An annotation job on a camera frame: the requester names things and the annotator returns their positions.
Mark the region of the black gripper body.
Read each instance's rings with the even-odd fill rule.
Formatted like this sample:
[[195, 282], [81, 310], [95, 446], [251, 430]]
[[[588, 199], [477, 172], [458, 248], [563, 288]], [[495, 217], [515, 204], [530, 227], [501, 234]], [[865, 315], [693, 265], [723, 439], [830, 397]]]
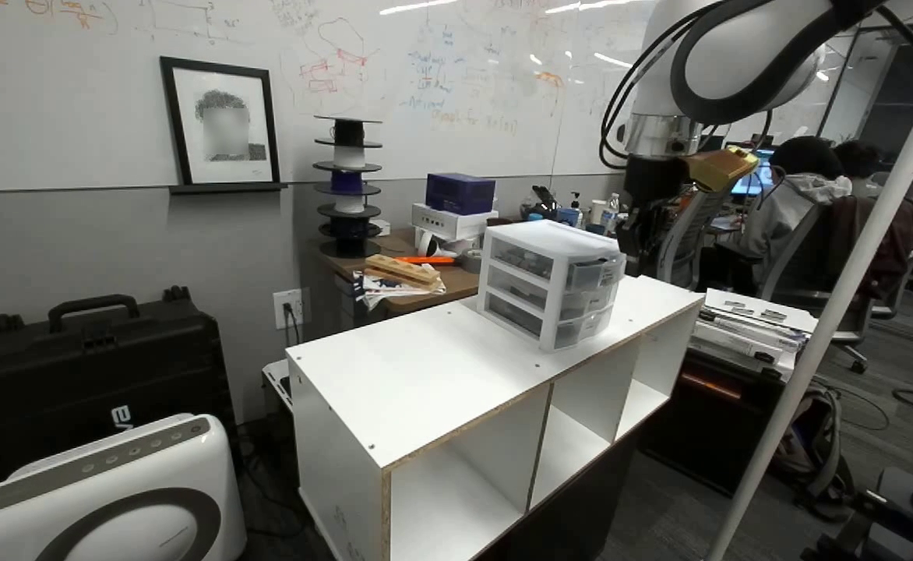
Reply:
[[624, 249], [647, 263], [661, 248], [665, 227], [665, 204], [688, 183], [682, 159], [628, 159], [624, 191], [628, 197], [628, 223], [624, 227]]

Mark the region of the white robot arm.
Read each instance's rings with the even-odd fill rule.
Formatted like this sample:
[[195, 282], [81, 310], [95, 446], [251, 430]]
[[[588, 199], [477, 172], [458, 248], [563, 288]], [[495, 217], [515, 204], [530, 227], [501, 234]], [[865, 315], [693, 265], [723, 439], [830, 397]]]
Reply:
[[621, 161], [644, 213], [688, 179], [698, 125], [789, 104], [814, 81], [817, 51], [869, 16], [913, 47], [913, 26], [889, 0], [661, 0], [602, 114], [598, 155]]

